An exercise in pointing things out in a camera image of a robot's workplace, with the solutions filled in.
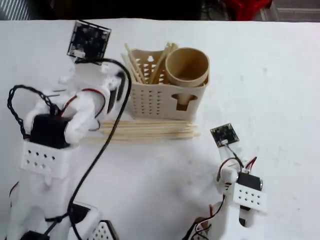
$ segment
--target paper cup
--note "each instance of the paper cup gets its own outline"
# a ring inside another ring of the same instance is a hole
[[[195,48],[179,48],[165,60],[166,76],[172,85],[194,88],[201,86],[208,77],[209,58]],[[187,105],[192,95],[178,94],[178,104]]]

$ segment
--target white table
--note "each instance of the white table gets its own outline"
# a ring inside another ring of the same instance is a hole
[[[269,22],[93,20],[112,29],[106,56],[121,60],[124,43],[159,50],[167,41],[210,57],[210,80],[198,109],[201,137],[159,144],[111,144],[77,200],[103,211],[122,240],[181,239],[208,204],[220,199],[214,177],[221,159],[209,129],[232,123],[243,159],[258,156],[253,173],[268,194],[267,240],[320,236],[320,24]],[[6,107],[18,83],[44,88],[70,66],[73,21],[0,21],[2,155],[0,217],[18,180],[22,138]],[[17,92],[24,116],[34,96]],[[101,144],[84,144],[79,176]]]

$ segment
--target bamboo skewer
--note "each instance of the bamboo skewer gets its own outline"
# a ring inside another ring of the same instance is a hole
[[[138,74],[140,75],[140,78],[141,78],[142,82],[143,82],[144,84],[146,84],[147,81],[145,80],[145,76],[144,76],[143,73],[141,72],[141,69],[140,69],[140,67],[138,66],[137,61],[136,61],[135,57],[133,56],[133,54],[132,54],[132,52],[131,52],[128,44],[125,43],[125,44],[124,44],[124,47],[125,47],[125,49],[126,49],[127,52],[128,52],[128,56],[129,56],[129,59],[130,59],[132,65],[133,65],[133,68],[134,68],[135,71],[138,72]]]
[[[157,136],[121,136],[121,135],[114,135],[112,137],[113,141],[136,141],[136,140],[160,140],[160,139],[192,139],[194,137],[200,136],[200,133],[176,133],[171,135],[157,135]],[[85,137],[84,141],[98,141],[102,142],[105,141],[105,137]]]
[[[136,82],[143,84],[144,82],[141,80],[141,78],[137,74],[137,72],[136,72],[134,66],[132,65],[131,61],[129,60],[128,56],[126,56],[124,54],[121,54],[121,56],[122,56],[125,64],[127,64],[127,66],[129,65],[128,70],[130,71],[130,73],[133,73],[133,75],[134,75],[133,79],[135,79]]]
[[[109,135],[113,124],[113,121],[102,122],[100,132]],[[194,132],[195,127],[196,125],[183,120],[120,121],[112,139],[119,141],[190,139],[199,135]]]
[[[159,79],[157,79],[157,81],[155,81],[155,77],[157,77],[160,74],[159,70],[163,69],[164,60],[166,59],[166,57],[169,54],[170,50],[171,50],[171,45],[168,42],[166,44],[166,47],[163,50],[159,60],[158,60],[158,62],[155,65],[154,71],[152,72],[152,74],[151,74],[151,76],[149,78],[149,84],[154,84],[154,83],[158,84],[159,83]]]

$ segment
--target black circuit board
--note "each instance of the black circuit board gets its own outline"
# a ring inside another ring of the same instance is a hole
[[[239,141],[239,138],[231,123],[213,128],[210,130],[210,132],[218,148],[224,146],[222,143],[223,140],[227,140],[227,144],[232,144]]]
[[[77,20],[74,24],[67,55],[76,57],[74,51],[79,50],[85,53],[85,59],[102,59],[110,34],[111,29],[109,28]]]

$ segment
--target utensil holder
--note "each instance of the utensil holder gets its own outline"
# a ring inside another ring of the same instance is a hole
[[[161,54],[162,51],[132,50],[132,55],[147,81],[156,67],[155,63],[158,62]],[[131,78],[135,79],[132,72],[130,74]],[[209,77],[206,78],[203,84],[197,87],[170,85],[166,77],[165,67],[155,77],[158,78],[159,84],[132,82],[128,104],[133,116],[135,118],[192,121],[209,83]],[[178,96],[181,94],[192,95],[187,105],[178,104]]]

